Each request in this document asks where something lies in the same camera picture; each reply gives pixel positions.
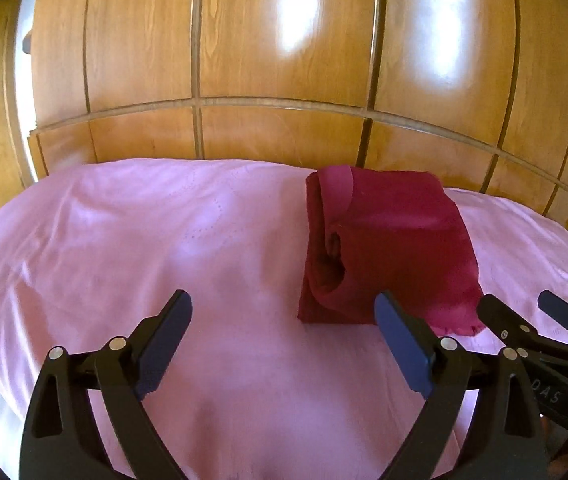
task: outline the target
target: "folded red cloth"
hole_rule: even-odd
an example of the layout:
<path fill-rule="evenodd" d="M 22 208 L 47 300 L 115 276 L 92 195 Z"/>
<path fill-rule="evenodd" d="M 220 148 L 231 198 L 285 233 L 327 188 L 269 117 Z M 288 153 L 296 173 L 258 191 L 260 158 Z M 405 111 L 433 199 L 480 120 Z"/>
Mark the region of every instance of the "folded red cloth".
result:
<path fill-rule="evenodd" d="M 479 269 L 459 209 L 417 171 L 330 166 L 306 179 L 310 236 L 298 318 L 374 323 L 390 290 L 437 335 L 474 335 Z"/>

